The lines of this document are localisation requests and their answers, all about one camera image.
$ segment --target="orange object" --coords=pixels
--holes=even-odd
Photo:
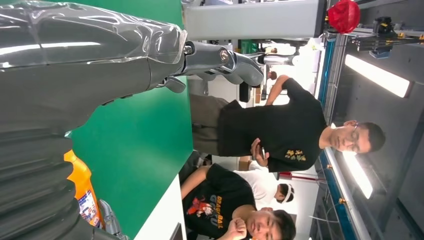
[[[100,227],[100,212],[97,198],[90,181],[92,172],[72,150],[65,153],[64,160],[71,162],[73,165],[73,172],[67,179],[75,183],[75,198],[79,203],[79,214],[91,225]]]

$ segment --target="black t-shirt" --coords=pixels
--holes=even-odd
[[[306,170],[315,163],[321,152],[320,136],[327,127],[321,103],[292,78],[282,87],[287,89],[288,104],[242,108],[233,101],[222,109],[220,156],[249,156],[253,141],[259,138],[270,155],[270,172]]]
[[[252,188],[241,176],[215,163],[206,180],[182,201],[185,225],[200,235],[219,238],[227,232],[234,210],[243,205],[255,206]]]

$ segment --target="dragon ball t-shirt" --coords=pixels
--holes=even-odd
[[[234,210],[255,206],[255,198],[241,176],[215,163],[206,180],[184,198],[182,205],[187,228],[217,239],[227,232]]]

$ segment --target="hand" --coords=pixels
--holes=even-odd
[[[260,142],[261,140],[256,138],[251,145],[250,152],[260,166],[266,167],[268,166],[268,158],[270,157],[270,153],[265,152],[265,156],[262,156],[261,146],[259,145]]]
[[[248,230],[246,223],[241,218],[234,218],[229,222],[228,230],[222,236],[223,240],[241,240],[246,237]]]

